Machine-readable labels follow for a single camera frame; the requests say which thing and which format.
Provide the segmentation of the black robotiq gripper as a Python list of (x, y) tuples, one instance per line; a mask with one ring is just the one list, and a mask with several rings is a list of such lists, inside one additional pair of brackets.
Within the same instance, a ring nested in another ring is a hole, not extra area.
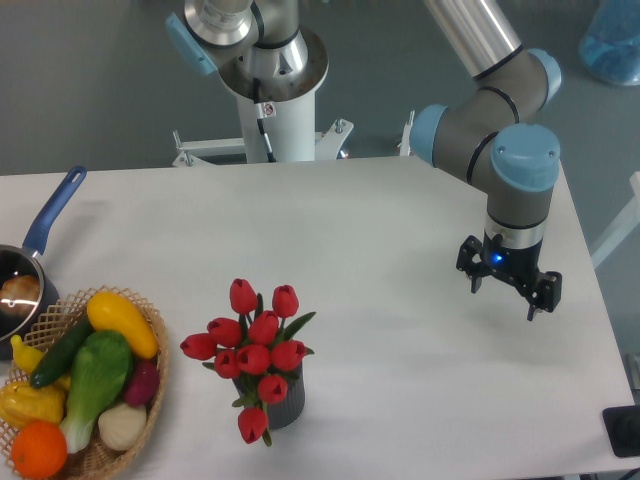
[(507, 248), (501, 235), (492, 239), (484, 235), (482, 245), (478, 238), (469, 236), (459, 248), (456, 269), (470, 280), (472, 294), (488, 275), (514, 287), (527, 299), (527, 320), (532, 321), (538, 311), (553, 312), (562, 297), (562, 274), (538, 268), (541, 246), (538, 242), (524, 249)]

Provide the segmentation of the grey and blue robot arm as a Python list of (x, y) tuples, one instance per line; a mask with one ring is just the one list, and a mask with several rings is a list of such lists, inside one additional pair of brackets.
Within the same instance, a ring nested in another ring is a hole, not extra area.
[[(525, 49), (497, 3), (427, 5), (476, 93), (458, 108), (431, 105), (406, 130), (409, 150), (487, 197), (482, 238), (461, 245), (456, 266), (478, 289), (485, 277), (515, 288), (531, 313), (550, 312), (562, 277), (539, 269), (560, 145), (531, 116), (557, 92), (556, 60)], [(217, 74), (236, 98), (251, 163), (303, 162), (337, 149), (315, 132), (315, 93), (328, 71), (323, 42), (294, 1), (188, 1), (165, 23), (182, 58)]]

